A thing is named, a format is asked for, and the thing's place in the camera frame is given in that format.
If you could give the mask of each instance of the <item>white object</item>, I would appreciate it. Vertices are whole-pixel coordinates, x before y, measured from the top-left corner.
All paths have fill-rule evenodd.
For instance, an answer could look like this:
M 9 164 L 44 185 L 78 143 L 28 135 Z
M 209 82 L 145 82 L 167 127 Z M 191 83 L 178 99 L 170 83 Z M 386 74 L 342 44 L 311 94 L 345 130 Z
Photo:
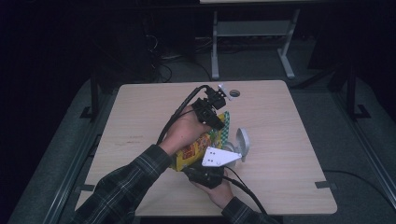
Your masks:
M 233 99 L 233 97 L 230 95 L 230 93 L 228 93 L 227 90 L 225 89 L 224 83 L 220 83 L 218 85 L 218 87 L 219 87 L 219 89 L 221 89 L 224 92 L 224 94 L 227 96 L 229 101 L 231 101 Z
M 232 161 L 242 158 L 240 153 L 234 153 L 215 147 L 208 147 L 202 160 L 202 165 L 206 167 L 220 167 Z
M 246 155 L 250 148 L 248 133 L 245 129 L 238 129 L 236 132 L 236 142 L 236 147 L 234 147 L 230 142 L 227 142 L 223 146 L 224 149 L 208 147 L 202 160 L 202 165 L 206 167 L 220 167 L 225 164 L 232 164 L 233 161 L 238 159 L 245 162 Z
M 219 80 L 219 64 L 218 64 L 218 12 L 215 11 L 213 20 L 213 47 L 212 47 L 212 80 Z

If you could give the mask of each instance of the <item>yellow package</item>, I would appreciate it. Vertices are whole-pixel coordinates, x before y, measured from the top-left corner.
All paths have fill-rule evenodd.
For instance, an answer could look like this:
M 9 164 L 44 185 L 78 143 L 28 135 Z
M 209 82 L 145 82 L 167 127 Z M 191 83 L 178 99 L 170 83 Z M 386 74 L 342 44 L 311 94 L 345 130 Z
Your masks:
M 171 168 L 181 171 L 183 168 L 193 164 L 204 157 L 206 148 L 222 148 L 228 139 L 228 130 L 230 126 L 230 114 L 228 111 L 218 115 L 220 120 L 225 124 L 220 131 L 212 129 L 208 133 L 202 134 L 194 143 L 181 149 L 174 155 Z

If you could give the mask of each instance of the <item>hand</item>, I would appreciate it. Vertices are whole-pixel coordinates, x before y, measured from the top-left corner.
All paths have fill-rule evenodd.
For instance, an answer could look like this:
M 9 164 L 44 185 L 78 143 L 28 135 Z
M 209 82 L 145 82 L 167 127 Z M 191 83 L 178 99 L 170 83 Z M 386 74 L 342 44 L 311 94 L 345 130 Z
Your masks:
M 208 125 L 198 120 L 195 112 L 192 111 L 192 106 L 186 106 L 181 114 L 184 115 L 175 121 L 169 128 L 163 141 L 159 144 L 168 155 L 173 155 L 183 147 L 192 144 L 201 134 L 211 130 Z
M 224 175 L 228 176 L 227 171 L 225 170 L 224 170 Z M 223 179 L 221 184 L 213 189 L 209 189 L 203 185 L 200 185 L 192 181 L 191 183 L 198 189 L 201 189 L 204 192 L 206 192 L 210 200 L 221 209 L 224 209 L 225 206 L 227 206 L 227 204 L 233 198 L 233 192 L 231 191 L 230 182 L 228 180 Z

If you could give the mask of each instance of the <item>wooden table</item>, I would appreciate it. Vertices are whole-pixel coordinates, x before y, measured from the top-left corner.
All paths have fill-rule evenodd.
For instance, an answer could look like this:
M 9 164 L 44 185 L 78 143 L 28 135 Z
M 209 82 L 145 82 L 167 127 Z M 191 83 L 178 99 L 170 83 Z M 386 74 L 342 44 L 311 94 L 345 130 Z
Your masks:
M 132 161 L 155 143 L 164 124 L 196 87 L 218 83 L 124 85 L 120 88 L 95 154 L 86 185 Z M 230 112 L 229 140 L 238 128 L 247 130 L 250 151 L 235 171 L 256 194 L 270 215 L 332 214 L 337 210 L 315 151 L 283 81 L 224 82 L 241 95 L 227 100 L 218 113 Z M 199 97 L 205 97 L 202 91 Z M 242 190 L 234 194 L 253 209 L 256 204 Z M 92 193 L 82 191 L 79 207 Z M 137 216 L 220 216 L 208 197 L 183 173 L 167 169 L 136 210 Z

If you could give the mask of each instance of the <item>flannel shirt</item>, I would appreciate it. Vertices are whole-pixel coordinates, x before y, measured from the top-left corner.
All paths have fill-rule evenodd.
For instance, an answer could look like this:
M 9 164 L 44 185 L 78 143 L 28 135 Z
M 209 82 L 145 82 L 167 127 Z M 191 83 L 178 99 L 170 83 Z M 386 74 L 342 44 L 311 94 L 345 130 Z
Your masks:
M 152 145 L 128 165 L 103 177 L 70 223 L 132 223 L 137 206 L 171 162 L 160 147 Z M 232 223 L 274 223 L 236 197 L 222 214 Z

